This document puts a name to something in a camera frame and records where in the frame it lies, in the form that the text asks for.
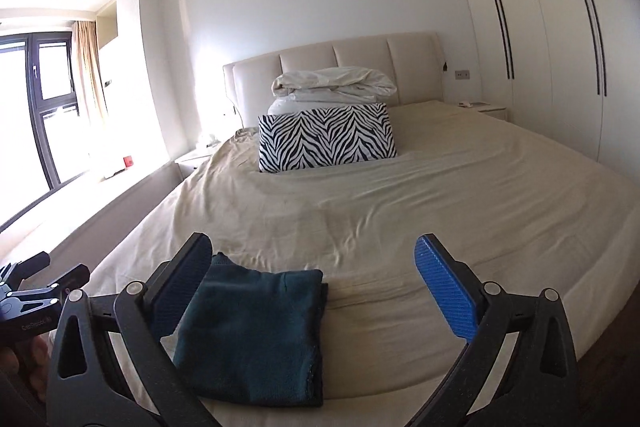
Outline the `person's left hand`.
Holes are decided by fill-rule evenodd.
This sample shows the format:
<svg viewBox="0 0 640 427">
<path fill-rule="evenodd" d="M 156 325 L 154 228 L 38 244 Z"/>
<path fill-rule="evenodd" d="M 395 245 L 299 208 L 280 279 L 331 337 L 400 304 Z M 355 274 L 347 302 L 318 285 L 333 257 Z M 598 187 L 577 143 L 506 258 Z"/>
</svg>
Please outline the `person's left hand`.
<svg viewBox="0 0 640 427">
<path fill-rule="evenodd" d="M 41 403 L 46 402 L 49 374 L 49 343 L 43 336 L 1 347 L 1 372 L 20 376 Z"/>
</svg>

